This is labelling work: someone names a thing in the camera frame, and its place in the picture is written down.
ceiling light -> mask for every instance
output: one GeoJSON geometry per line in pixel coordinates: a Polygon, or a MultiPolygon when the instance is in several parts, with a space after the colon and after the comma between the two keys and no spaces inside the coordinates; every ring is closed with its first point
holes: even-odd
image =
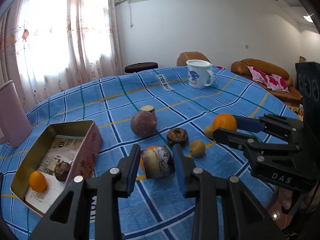
{"type": "Polygon", "coordinates": [[[308,15],[308,16],[303,16],[303,17],[306,19],[306,21],[308,21],[308,22],[310,22],[310,23],[313,23],[313,20],[311,19],[310,15],[308,15]]]}

pink tin box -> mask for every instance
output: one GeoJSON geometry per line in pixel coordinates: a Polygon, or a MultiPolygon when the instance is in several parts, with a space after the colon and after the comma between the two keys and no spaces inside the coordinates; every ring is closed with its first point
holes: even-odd
{"type": "Polygon", "coordinates": [[[95,161],[102,144],[102,137],[93,120],[54,123],[47,126],[28,151],[11,183],[11,191],[18,199],[41,216],[43,216],[45,212],[42,212],[26,201],[27,193],[30,194],[29,177],[33,171],[39,169],[41,161],[51,148],[56,135],[83,137],[80,147],[71,163],[64,187],[77,175],[82,175],[85,179],[92,176],[95,161]]]}

pink pillow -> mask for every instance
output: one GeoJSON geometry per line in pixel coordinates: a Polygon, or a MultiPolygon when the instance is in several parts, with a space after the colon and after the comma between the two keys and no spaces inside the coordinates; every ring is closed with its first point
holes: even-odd
{"type": "Polygon", "coordinates": [[[288,86],[283,77],[275,74],[267,75],[255,67],[248,66],[248,69],[252,74],[253,81],[260,82],[273,91],[283,91],[289,93],[288,86]]]}

pink plastic jug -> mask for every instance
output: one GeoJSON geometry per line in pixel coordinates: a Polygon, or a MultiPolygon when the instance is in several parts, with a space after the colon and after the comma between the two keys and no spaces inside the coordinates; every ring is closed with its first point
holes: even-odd
{"type": "Polygon", "coordinates": [[[23,111],[12,80],[0,87],[0,144],[19,146],[31,133],[32,126],[23,111]]]}

purple fruit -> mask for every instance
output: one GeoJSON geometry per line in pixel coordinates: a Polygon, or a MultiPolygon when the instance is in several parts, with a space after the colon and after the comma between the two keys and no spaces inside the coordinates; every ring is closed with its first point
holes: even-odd
{"type": "Polygon", "coordinates": [[[131,130],[139,137],[148,137],[155,133],[157,127],[156,117],[146,111],[140,111],[131,119],[131,130]]]}

